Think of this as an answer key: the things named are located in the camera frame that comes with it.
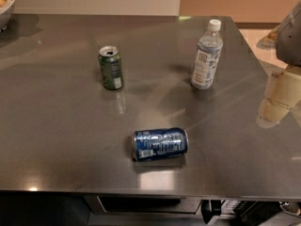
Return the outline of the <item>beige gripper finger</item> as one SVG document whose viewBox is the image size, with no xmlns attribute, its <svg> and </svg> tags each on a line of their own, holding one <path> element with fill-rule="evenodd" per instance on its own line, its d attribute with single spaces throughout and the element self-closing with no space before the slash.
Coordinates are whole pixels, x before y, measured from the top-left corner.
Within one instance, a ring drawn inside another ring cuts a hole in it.
<svg viewBox="0 0 301 226">
<path fill-rule="evenodd" d="M 257 124 L 261 128 L 278 125 L 300 101 L 301 67 L 288 65 L 284 70 L 272 70 L 259 108 Z"/>
</svg>

